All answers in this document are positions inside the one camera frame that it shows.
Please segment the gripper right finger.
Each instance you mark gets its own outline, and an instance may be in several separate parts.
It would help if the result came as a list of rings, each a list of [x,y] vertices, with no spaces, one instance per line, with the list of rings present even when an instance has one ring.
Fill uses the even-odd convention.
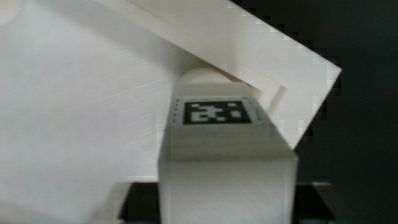
[[[336,224],[336,214],[329,204],[329,186],[323,184],[297,184],[293,224]]]

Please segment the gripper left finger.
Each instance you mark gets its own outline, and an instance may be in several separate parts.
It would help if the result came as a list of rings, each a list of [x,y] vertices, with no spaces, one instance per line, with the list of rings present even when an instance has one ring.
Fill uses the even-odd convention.
[[[162,224],[156,182],[130,184],[117,219],[121,224]]]

